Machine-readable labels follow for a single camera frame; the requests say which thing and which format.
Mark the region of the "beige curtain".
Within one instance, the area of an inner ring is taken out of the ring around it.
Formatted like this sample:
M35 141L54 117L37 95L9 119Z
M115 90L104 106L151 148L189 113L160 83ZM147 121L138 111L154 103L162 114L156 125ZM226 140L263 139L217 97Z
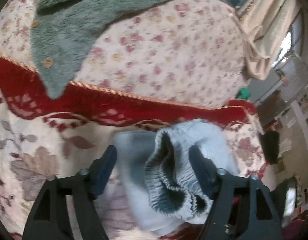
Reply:
M296 18L298 0L249 0L239 16L248 74L265 80Z

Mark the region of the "green fleece jacket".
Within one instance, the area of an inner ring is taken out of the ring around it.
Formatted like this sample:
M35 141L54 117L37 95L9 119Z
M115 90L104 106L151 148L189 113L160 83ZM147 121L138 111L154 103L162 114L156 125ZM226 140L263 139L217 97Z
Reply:
M59 98L111 23L172 0L39 0L31 53L49 98Z

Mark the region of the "floral beige quilt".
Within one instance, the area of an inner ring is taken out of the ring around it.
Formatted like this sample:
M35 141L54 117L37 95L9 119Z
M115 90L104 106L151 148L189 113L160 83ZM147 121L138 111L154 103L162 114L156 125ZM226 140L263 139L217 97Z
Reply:
M38 2L8 0L0 12L0 57L37 73L30 38ZM249 77L232 8L221 0L172 0L111 23L72 81L221 107L249 84Z

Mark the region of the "grey sweatpants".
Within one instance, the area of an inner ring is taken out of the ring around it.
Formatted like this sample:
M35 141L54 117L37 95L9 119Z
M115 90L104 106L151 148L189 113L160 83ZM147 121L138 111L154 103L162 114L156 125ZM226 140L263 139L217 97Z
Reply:
M203 224L212 200L205 196L189 161L189 149L233 175L238 167L219 126L196 119L157 132L128 131L113 138L120 179L141 230L158 236L183 223Z

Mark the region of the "green cloth item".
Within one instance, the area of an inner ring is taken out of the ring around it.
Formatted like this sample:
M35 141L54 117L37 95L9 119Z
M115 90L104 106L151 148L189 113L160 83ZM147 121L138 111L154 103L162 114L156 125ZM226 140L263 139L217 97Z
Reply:
M235 97L235 98L236 98L236 99L240 99L240 100L246 100L246 101L248 101L250 97L251 97L251 94L250 94L248 88L247 88L247 87L243 87L243 88L241 88L241 89L238 91L238 93L236 94L236 97Z

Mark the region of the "red floral plush blanket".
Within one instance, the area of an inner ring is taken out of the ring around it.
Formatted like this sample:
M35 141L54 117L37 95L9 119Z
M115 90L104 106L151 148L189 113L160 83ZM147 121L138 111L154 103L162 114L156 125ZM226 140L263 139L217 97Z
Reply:
M0 57L0 226L6 237L22 238L47 176L72 176L88 167L114 133L155 131L193 119L224 130L241 176L264 175L268 165L258 139L262 128L255 107L245 100L208 109L79 81L52 100L34 68Z

